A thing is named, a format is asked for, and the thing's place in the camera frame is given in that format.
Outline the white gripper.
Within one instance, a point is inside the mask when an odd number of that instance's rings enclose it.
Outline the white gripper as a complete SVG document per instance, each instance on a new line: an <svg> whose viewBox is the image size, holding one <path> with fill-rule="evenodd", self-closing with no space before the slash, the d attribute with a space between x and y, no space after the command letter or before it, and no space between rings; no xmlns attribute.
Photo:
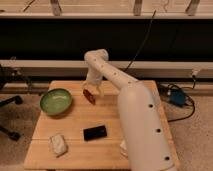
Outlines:
<svg viewBox="0 0 213 171"><path fill-rule="evenodd" d="M98 91L99 93L99 96L101 98L104 97L104 91L103 89L101 88L101 82L102 82L102 79L103 79L103 76L102 75L97 75L97 74L93 74L93 73L88 73L87 76L86 76L86 84L83 84L82 85L82 89L83 90L87 90L89 91L90 88L89 88L89 84L91 85L94 85L96 87L96 90Z"/></svg>

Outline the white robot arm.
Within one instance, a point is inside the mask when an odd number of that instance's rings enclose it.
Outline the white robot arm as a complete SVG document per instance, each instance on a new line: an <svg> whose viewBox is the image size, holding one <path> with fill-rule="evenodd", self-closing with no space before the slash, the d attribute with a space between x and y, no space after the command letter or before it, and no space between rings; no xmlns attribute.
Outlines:
<svg viewBox="0 0 213 171"><path fill-rule="evenodd" d="M108 59L105 49L85 53L85 83L99 87L105 77L119 89L118 113L131 171L177 171L152 91Z"/></svg>

